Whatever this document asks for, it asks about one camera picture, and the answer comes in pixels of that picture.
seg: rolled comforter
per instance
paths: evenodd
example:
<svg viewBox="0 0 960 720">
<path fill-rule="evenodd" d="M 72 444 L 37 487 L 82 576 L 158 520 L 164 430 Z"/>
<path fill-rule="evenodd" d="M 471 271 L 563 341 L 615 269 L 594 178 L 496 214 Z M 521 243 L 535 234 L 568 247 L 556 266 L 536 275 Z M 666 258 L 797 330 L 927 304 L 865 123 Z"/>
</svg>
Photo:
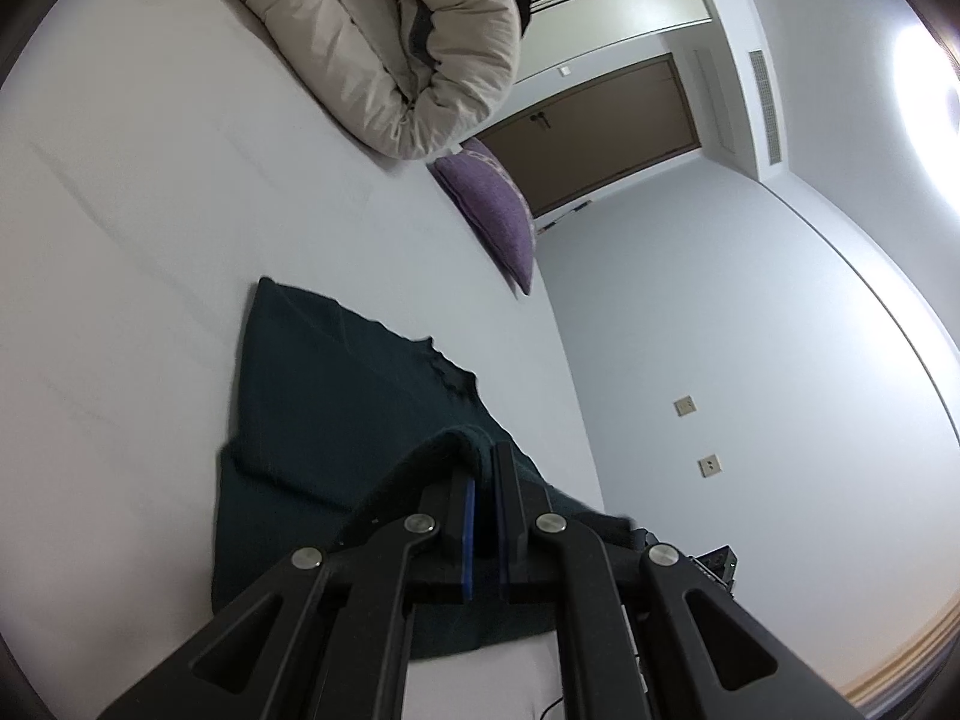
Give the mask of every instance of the rolled comforter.
<svg viewBox="0 0 960 720">
<path fill-rule="evenodd" d="M 520 61 L 515 0 L 242 1 L 328 111 L 397 159 L 483 124 Z"/>
</svg>

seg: mattress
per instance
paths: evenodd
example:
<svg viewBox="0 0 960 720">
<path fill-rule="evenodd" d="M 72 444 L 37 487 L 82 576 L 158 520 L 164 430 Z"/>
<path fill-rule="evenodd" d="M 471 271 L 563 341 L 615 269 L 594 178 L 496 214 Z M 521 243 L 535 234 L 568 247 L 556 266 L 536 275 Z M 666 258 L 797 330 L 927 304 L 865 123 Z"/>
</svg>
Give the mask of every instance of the mattress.
<svg viewBox="0 0 960 720">
<path fill-rule="evenodd" d="M 0 89 L 0 630 L 85 720 L 208 621 L 216 455 L 262 274 L 474 370 L 601 508 L 544 290 L 360 146 L 237 0 L 60 0 Z M 406 715 L 539 716 L 552 637 L 415 664 Z"/>
</svg>

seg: green fabric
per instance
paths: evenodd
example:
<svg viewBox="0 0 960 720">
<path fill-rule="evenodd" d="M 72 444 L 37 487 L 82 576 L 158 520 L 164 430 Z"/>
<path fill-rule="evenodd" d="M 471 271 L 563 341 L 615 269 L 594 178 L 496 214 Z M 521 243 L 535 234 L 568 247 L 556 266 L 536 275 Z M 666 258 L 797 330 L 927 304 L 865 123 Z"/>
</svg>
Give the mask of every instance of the green fabric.
<svg viewBox="0 0 960 720">
<path fill-rule="evenodd" d="M 237 436 L 220 459 L 215 613 L 291 550 L 362 543 L 373 519 L 415 511 L 424 480 L 448 477 L 461 463 L 478 479 L 477 551 L 488 554 L 474 566 L 479 597 L 465 607 L 418 610 L 413 656 L 553 627 L 548 608 L 496 598 L 493 542 L 483 541 L 496 534 L 491 447 L 510 442 L 518 475 L 544 485 L 555 511 L 589 510 L 542 480 L 484 408 L 473 374 L 430 338 L 408 341 L 335 300 L 261 279 L 237 409 Z"/>
</svg>

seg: triangular cutout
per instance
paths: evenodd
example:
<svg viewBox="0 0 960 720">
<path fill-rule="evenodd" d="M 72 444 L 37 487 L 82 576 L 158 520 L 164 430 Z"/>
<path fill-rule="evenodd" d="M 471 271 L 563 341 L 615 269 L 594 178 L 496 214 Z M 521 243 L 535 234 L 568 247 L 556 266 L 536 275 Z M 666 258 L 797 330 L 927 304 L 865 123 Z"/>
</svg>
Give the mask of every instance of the triangular cutout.
<svg viewBox="0 0 960 720">
<path fill-rule="evenodd" d="M 724 689 L 740 690 L 776 672 L 773 656 L 723 613 L 706 593 L 692 590 L 685 599 Z"/>
<path fill-rule="evenodd" d="M 267 643 L 283 599 L 268 595 L 196 659 L 190 670 L 200 679 L 239 694 L 247 687 L 253 666 Z"/>
</svg>

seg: wall socket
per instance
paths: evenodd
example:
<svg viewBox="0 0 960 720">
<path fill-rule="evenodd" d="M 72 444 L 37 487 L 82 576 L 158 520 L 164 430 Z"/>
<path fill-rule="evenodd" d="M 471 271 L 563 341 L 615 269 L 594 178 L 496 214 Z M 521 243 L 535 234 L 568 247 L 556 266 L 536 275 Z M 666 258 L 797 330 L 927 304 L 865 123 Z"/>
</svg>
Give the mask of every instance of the wall socket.
<svg viewBox="0 0 960 720">
<path fill-rule="evenodd" d="M 675 400 L 673 403 L 673 408 L 677 410 L 677 416 L 686 416 L 689 413 L 694 413 L 695 410 L 697 410 L 697 406 L 693 402 L 693 398 L 689 395 L 682 397 L 680 400 Z"/>
<path fill-rule="evenodd" d="M 700 472 L 704 475 L 704 479 L 706 479 L 707 476 L 719 474 L 720 471 L 723 470 L 723 466 L 720 464 L 720 458 L 716 455 L 710 455 L 702 460 L 698 460 L 697 464 L 700 467 Z"/>
</svg>

